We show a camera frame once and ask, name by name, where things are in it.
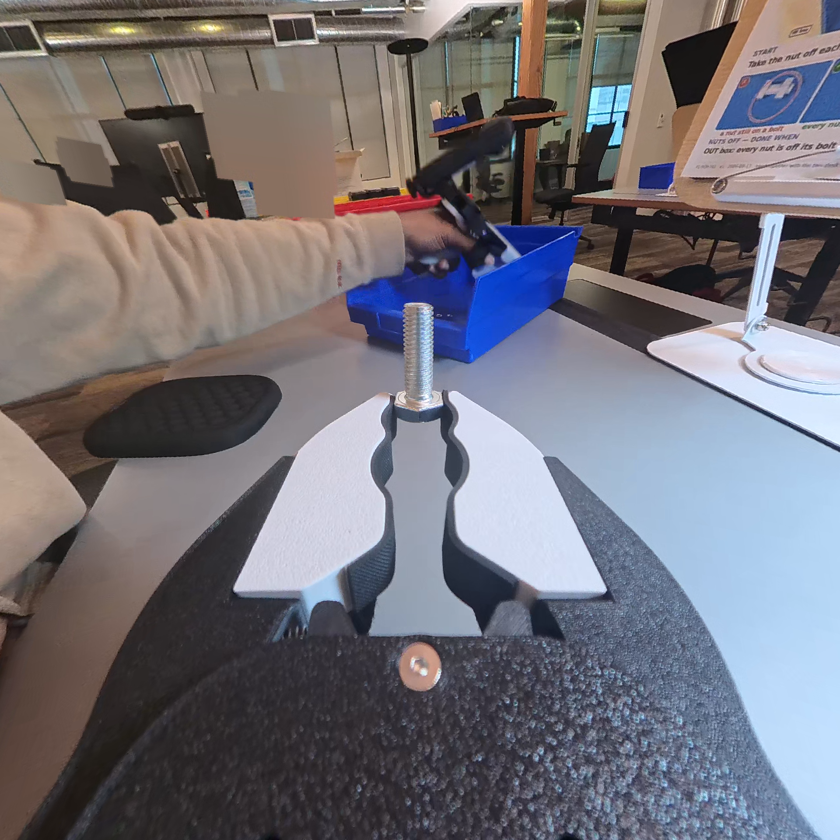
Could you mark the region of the wooden post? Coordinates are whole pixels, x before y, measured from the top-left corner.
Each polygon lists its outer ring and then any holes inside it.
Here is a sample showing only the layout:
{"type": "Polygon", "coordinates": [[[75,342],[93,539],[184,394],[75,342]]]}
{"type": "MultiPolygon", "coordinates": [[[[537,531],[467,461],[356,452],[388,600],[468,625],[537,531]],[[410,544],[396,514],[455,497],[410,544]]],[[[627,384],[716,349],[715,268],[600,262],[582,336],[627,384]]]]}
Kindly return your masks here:
{"type": "MultiPolygon", "coordinates": [[[[521,8],[521,46],[519,60],[519,95],[540,98],[543,94],[543,69],[545,31],[549,3],[547,1],[524,1],[521,8]]],[[[522,144],[522,196],[520,201],[520,224],[532,221],[532,195],[536,169],[539,132],[527,129],[522,144]]]]}

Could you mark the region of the red plastic bin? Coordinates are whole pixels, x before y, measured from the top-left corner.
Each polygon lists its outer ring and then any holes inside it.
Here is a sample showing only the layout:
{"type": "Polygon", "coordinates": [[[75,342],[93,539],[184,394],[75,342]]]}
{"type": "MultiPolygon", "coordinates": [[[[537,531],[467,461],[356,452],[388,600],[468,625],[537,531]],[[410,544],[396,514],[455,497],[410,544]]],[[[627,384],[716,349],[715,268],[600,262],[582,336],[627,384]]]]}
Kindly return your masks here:
{"type": "Polygon", "coordinates": [[[398,214],[420,211],[436,207],[441,203],[440,196],[411,196],[408,192],[401,192],[399,195],[378,196],[365,198],[358,201],[345,201],[334,203],[334,215],[336,217],[347,214],[378,214],[395,212],[398,214]]]}

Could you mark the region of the thick silver hex bolt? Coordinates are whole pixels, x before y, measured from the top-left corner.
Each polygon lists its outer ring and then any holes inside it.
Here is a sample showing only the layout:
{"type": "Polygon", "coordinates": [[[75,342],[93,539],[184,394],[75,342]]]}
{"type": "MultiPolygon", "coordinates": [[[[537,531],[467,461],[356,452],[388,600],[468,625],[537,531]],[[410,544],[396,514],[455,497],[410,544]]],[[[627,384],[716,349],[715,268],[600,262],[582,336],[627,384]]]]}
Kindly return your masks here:
{"type": "Polygon", "coordinates": [[[394,397],[395,414],[408,423],[439,418],[444,398],[434,388],[434,308],[424,302],[403,307],[404,388],[394,397]]]}

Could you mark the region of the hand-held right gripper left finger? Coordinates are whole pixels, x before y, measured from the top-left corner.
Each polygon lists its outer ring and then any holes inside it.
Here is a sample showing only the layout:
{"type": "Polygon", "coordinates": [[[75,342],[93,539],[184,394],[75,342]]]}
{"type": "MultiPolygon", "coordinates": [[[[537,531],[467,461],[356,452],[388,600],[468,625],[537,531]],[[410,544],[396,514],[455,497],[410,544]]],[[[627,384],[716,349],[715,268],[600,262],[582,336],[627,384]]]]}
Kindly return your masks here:
{"type": "Polygon", "coordinates": [[[395,564],[392,397],[374,395],[298,451],[234,583],[242,597],[368,607],[395,564]]]}

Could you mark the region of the wooden standing desk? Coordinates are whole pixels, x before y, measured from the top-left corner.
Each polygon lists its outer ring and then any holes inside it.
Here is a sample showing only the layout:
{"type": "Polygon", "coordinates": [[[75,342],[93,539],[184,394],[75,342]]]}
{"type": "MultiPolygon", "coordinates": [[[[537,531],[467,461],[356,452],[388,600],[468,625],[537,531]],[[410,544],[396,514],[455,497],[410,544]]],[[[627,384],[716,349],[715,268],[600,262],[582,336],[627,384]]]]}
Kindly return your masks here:
{"type": "Polygon", "coordinates": [[[511,117],[516,135],[513,151],[511,225],[530,225],[532,221],[539,129],[545,123],[566,115],[566,111],[556,111],[525,113],[511,117]]]}

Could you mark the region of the black office chair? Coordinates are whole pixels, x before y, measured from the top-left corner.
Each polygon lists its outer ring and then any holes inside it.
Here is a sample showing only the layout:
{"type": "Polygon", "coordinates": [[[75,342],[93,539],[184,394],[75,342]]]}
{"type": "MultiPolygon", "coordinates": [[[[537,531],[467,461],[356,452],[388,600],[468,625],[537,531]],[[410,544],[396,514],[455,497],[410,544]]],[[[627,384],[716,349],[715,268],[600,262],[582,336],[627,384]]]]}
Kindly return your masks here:
{"type": "Polygon", "coordinates": [[[615,122],[596,124],[588,132],[578,161],[574,164],[561,164],[557,161],[543,161],[538,164],[538,175],[541,189],[534,193],[534,201],[549,208],[549,221],[560,216],[560,224],[564,224],[565,213],[573,207],[573,196],[593,193],[601,189],[599,178],[604,155],[610,144],[615,122]],[[567,169],[574,170],[574,184],[572,187],[550,187],[551,171],[563,175],[567,169]]]}

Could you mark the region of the silver air duct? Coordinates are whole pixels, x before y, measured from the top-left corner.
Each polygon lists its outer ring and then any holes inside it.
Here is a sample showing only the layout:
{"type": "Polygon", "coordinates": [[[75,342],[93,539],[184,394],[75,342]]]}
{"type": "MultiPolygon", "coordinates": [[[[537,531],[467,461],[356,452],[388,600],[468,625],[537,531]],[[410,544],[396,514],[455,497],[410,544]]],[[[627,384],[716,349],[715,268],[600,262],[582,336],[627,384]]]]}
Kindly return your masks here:
{"type": "Polygon", "coordinates": [[[273,14],[35,23],[52,55],[119,50],[259,48],[391,43],[406,36],[404,16],[273,14]]]}

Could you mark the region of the person's left hand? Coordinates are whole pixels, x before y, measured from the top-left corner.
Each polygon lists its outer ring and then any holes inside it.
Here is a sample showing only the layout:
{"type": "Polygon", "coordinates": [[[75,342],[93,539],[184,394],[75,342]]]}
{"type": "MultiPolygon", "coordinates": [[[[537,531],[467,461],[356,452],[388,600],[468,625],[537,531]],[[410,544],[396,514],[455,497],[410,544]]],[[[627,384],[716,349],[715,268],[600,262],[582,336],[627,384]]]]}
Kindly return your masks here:
{"type": "Polygon", "coordinates": [[[405,244],[407,266],[420,264],[435,278],[446,277],[451,260],[448,255],[467,255],[476,241],[433,208],[398,214],[405,244]]]}

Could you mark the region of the black monitor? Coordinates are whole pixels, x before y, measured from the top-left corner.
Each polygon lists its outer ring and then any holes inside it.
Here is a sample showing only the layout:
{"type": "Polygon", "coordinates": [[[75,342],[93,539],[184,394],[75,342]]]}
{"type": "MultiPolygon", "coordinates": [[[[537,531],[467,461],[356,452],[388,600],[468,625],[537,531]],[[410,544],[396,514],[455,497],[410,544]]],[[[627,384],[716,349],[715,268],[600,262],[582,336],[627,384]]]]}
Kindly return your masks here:
{"type": "Polygon", "coordinates": [[[209,143],[192,105],[126,109],[99,123],[118,162],[136,166],[159,194],[206,199],[209,143]]]}

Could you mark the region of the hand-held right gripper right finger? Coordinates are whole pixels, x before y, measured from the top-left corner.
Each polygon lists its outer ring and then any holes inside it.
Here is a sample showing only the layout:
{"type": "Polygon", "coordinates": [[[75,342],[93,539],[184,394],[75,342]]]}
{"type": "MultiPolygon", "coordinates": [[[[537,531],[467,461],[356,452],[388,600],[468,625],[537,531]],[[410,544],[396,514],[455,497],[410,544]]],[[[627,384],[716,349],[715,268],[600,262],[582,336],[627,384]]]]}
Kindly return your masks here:
{"type": "Polygon", "coordinates": [[[450,495],[455,546],[518,599],[596,599],[607,587],[542,452],[517,429],[448,391],[460,458],[450,495]]]}

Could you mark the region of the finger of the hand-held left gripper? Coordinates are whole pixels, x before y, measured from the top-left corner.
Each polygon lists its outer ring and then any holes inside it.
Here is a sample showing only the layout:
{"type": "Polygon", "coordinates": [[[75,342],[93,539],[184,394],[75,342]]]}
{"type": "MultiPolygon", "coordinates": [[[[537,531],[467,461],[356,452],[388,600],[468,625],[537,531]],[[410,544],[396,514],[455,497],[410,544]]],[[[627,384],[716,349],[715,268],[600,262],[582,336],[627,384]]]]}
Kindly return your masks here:
{"type": "Polygon", "coordinates": [[[493,224],[483,224],[469,252],[471,270],[495,270],[520,259],[519,251],[493,224]]]}

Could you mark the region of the white instruction sign stand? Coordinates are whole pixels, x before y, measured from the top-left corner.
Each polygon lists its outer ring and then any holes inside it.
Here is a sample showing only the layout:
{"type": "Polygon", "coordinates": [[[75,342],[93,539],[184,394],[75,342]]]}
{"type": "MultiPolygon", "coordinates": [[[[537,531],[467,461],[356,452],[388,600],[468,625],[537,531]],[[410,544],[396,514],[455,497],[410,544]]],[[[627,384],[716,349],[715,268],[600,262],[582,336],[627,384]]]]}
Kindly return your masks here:
{"type": "Polygon", "coordinates": [[[768,298],[785,222],[833,231],[785,320],[804,325],[838,271],[838,2],[747,2],[679,152],[678,197],[759,216],[747,309],[647,352],[825,444],[839,445],[838,345],[775,327],[768,298]]]}

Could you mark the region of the person's left forearm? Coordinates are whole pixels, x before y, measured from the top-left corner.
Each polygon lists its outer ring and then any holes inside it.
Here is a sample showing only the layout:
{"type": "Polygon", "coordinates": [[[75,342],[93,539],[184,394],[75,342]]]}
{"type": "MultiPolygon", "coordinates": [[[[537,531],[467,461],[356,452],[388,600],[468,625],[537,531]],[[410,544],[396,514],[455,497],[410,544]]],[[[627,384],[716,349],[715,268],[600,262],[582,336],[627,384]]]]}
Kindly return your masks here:
{"type": "Polygon", "coordinates": [[[395,213],[160,226],[2,199],[2,403],[243,338],[404,265],[395,213]]]}

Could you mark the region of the black floor lamp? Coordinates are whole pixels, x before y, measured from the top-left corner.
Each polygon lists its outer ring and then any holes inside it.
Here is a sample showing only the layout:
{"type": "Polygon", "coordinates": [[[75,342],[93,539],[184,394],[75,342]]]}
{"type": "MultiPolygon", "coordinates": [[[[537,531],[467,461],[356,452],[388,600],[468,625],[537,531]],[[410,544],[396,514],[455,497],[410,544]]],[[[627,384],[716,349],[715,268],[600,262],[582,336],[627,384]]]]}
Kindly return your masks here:
{"type": "Polygon", "coordinates": [[[405,112],[406,130],[406,180],[411,180],[421,168],[418,142],[416,86],[413,59],[428,48],[425,38],[399,38],[387,45],[387,51],[393,56],[395,71],[400,72],[402,90],[402,110],[405,112]]]}

